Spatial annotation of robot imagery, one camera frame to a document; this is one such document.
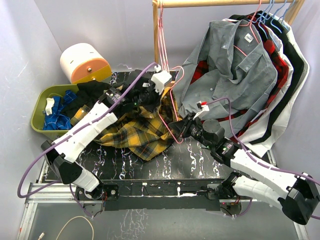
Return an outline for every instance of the blue plaid cloth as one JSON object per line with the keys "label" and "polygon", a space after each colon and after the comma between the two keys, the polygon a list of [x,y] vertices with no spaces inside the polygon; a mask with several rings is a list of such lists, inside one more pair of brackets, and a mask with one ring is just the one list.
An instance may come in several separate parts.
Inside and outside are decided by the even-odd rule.
{"label": "blue plaid cloth", "polygon": [[54,96],[54,105],[52,107],[52,114],[49,116],[45,115],[44,117],[44,126],[43,130],[69,130],[71,129],[70,118],[60,114],[62,109],[71,103],[74,99],[77,98],[77,95],[74,94],[71,90],[65,91],[63,97],[63,103],[61,97]]}

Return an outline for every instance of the gray shirt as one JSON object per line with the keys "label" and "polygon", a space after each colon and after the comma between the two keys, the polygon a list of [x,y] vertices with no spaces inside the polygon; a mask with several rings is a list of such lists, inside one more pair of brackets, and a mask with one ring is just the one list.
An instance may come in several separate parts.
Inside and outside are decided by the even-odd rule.
{"label": "gray shirt", "polygon": [[[248,22],[212,21],[209,29],[188,59],[184,62],[184,78],[174,87],[173,92],[184,117],[190,112],[198,112],[197,102],[211,102],[223,97],[230,98],[234,114],[240,110],[248,112],[232,120],[238,132],[250,121],[267,102],[269,94],[277,82],[278,73],[264,49],[263,42],[255,26]],[[200,61],[206,61],[209,72],[190,85]],[[226,100],[209,105],[210,112],[202,120],[220,119],[228,116]],[[222,122],[226,136],[230,137],[229,121]]]}

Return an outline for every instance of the blue hanger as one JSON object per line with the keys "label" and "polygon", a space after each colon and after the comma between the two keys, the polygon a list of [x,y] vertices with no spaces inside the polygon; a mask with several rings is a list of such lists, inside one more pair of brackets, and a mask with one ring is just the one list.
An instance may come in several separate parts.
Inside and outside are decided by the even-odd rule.
{"label": "blue hanger", "polygon": [[288,29],[287,26],[285,26],[285,25],[283,24],[283,20],[285,19],[288,10],[295,4],[295,2],[296,2],[296,0],[293,0],[292,4],[290,4],[290,6],[287,8],[287,10],[285,10],[284,14],[283,14],[283,15],[279,18],[279,20],[278,20],[278,22],[280,23],[280,19],[282,19],[282,20],[281,20],[281,25],[282,25],[287,31],[289,31],[289,29]]}
{"label": "blue hanger", "polygon": [[274,13],[273,16],[272,16],[271,23],[270,23],[270,24],[271,24],[274,28],[276,28],[281,34],[282,34],[282,31],[281,31],[276,25],[274,25],[272,22],[275,20],[275,16],[276,16],[277,12],[278,12],[279,10],[281,10],[281,9],[286,5],[286,3],[287,3],[287,0],[285,0],[284,4],[275,11],[275,13]]}
{"label": "blue hanger", "polygon": [[269,15],[269,13],[271,12],[271,9],[274,7],[274,4],[275,4],[275,0],[272,0],[271,8],[270,8],[269,12],[266,14],[266,16],[265,16],[265,18],[263,20],[264,24],[266,23],[266,20],[269,20],[271,18],[271,15]]}
{"label": "blue hanger", "polygon": [[258,13],[260,16],[257,17],[257,19],[255,21],[253,21],[252,23],[256,24],[258,21],[262,20],[262,18],[265,17],[264,14],[267,11],[267,9],[271,6],[271,1],[272,0],[270,0],[268,7],[265,10],[263,10],[262,14]]}

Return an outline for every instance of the red plaid shirt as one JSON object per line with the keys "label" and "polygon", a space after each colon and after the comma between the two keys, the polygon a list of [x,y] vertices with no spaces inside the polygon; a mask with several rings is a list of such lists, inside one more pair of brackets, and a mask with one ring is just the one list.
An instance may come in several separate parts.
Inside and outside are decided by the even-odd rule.
{"label": "red plaid shirt", "polygon": [[[289,67],[288,65],[285,63],[285,61],[283,61],[283,59],[279,56],[279,54],[277,53],[276,47],[274,45],[274,42],[272,41],[270,35],[269,35],[269,31],[266,28],[265,25],[260,24],[260,26],[265,30],[266,34],[267,34],[267,38],[265,36],[265,33],[261,30],[261,28],[258,26],[258,22],[254,23],[254,25],[256,26],[256,29],[259,31],[260,35],[261,35],[261,39],[263,42],[263,47],[264,49],[267,51],[267,53],[270,56],[270,59],[275,67],[275,69],[277,70],[278,73],[278,77],[277,77],[277,81],[275,86],[273,87],[273,89],[271,90],[270,94],[269,94],[269,98],[267,100],[267,102],[265,103],[265,105],[263,106],[262,110],[265,110],[269,107],[269,105],[271,104],[271,102],[275,99],[275,97],[277,96],[277,94],[279,93],[280,89],[285,85],[285,83],[288,80],[288,74],[289,74]],[[209,66],[207,64],[206,61],[200,61],[194,71],[193,77],[191,79],[190,84],[193,84],[195,81],[197,81],[199,78],[201,78],[204,74],[206,74],[209,71]],[[238,111],[237,113],[231,115],[231,119],[237,118],[243,114],[245,114],[248,110],[247,109],[243,109]],[[242,134],[245,133],[245,131],[254,123],[256,123],[260,117],[262,116],[262,114],[260,116],[258,116],[254,121],[252,122],[248,122],[238,133],[237,136],[241,136]],[[219,118],[217,119],[219,122],[222,121],[228,121],[229,117],[224,117],[224,118]]]}

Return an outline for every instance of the gray floor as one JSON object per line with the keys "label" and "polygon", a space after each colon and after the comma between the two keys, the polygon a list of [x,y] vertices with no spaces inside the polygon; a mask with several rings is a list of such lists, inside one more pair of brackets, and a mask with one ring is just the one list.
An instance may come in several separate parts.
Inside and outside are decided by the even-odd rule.
{"label": "gray floor", "polygon": [[[55,240],[63,225],[75,216],[84,216],[75,203],[38,204],[28,239],[37,240],[45,232],[43,240]],[[92,224],[95,240],[299,239],[293,222],[262,202],[254,202],[247,214],[234,220],[201,209],[131,209],[104,211]],[[59,240],[91,240],[91,234],[89,224],[78,218],[68,224]]]}

